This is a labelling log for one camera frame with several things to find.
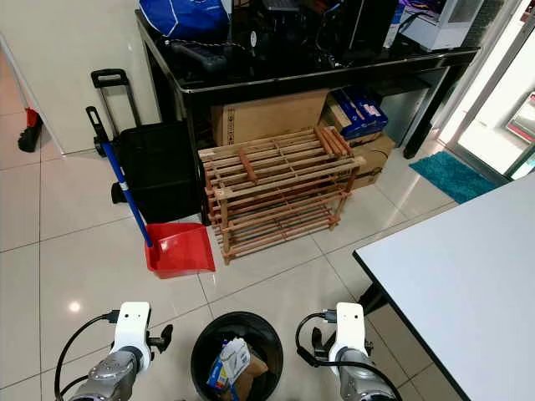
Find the blue broom handle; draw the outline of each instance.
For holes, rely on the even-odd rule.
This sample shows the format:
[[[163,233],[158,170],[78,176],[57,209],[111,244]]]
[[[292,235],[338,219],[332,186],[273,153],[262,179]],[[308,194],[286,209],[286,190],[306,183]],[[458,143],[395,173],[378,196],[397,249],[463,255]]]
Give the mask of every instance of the blue broom handle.
[[[132,194],[130,193],[130,190],[128,189],[125,176],[123,175],[123,171],[120,169],[119,161],[117,161],[117,159],[115,158],[114,149],[109,142],[103,143],[101,145],[102,145],[102,148],[104,149],[104,152],[106,153],[106,156],[108,156],[108,160],[111,163],[112,169],[114,169],[115,176],[117,177],[117,180],[119,181],[120,189],[123,190],[123,193],[125,194],[125,198],[128,201],[128,204],[130,205],[130,209],[132,210],[132,213],[134,214],[135,221],[137,221],[137,225],[139,226],[141,230],[141,234],[143,234],[143,237],[145,238],[145,242],[147,246],[149,248],[152,248],[152,241],[150,240],[149,233],[147,232],[147,229],[145,228],[145,223],[143,222],[143,219],[141,218],[140,211],[137,208],[137,205],[135,204],[134,198],[132,197]]]

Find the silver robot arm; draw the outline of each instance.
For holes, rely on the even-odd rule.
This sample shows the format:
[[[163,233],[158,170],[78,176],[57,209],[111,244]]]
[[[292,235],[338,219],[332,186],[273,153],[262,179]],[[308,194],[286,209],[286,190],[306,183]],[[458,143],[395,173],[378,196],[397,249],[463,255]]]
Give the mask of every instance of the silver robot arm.
[[[171,325],[164,328],[160,337],[149,337],[148,302],[125,302],[118,313],[115,311],[115,317],[115,340],[110,354],[89,370],[85,383],[79,386],[69,401],[127,401],[132,396],[135,378],[149,368],[154,358],[150,347],[157,347],[163,353],[171,342]],[[80,332],[76,332],[69,340],[60,362],[63,362],[66,350]],[[58,386],[54,383],[54,387],[58,388],[59,371],[56,372]],[[57,392],[56,400],[63,401],[62,394],[58,395]]]
[[[325,344],[314,328],[312,355],[299,342],[303,325],[313,317],[336,323],[336,333]],[[401,401],[395,385],[371,362],[373,348],[365,341],[364,311],[358,303],[340,302],[336,311],[328,310],[306,317],[296,332],[298,354],[311,366],[331,367],[340,379],[340,396],[347,401]]]

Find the shelf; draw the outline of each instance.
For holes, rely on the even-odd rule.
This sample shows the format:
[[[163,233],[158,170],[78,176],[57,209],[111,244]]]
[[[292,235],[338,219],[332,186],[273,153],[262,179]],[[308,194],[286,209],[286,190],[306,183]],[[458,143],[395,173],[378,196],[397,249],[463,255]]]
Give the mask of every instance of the shelf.
[[[199,150],[210,221],[228,263],[233,257],[339,221],[364,159],[328,154],[313,129]]]

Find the white table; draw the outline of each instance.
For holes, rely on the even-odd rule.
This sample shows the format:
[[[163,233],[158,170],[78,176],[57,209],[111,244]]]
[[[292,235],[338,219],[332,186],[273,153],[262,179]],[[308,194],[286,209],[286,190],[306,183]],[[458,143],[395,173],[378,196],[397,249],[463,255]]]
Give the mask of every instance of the white table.
[[[464,399],[535,399],[535,174],[354,256]]]

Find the door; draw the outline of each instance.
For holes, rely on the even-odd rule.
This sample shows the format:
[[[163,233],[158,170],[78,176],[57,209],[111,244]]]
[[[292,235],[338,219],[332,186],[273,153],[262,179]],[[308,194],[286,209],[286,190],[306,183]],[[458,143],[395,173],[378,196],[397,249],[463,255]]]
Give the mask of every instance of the door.
[[[506,182],[535,167],[535,9],[521,24],[502,61],[461,121],[447,147],[477,170]]]

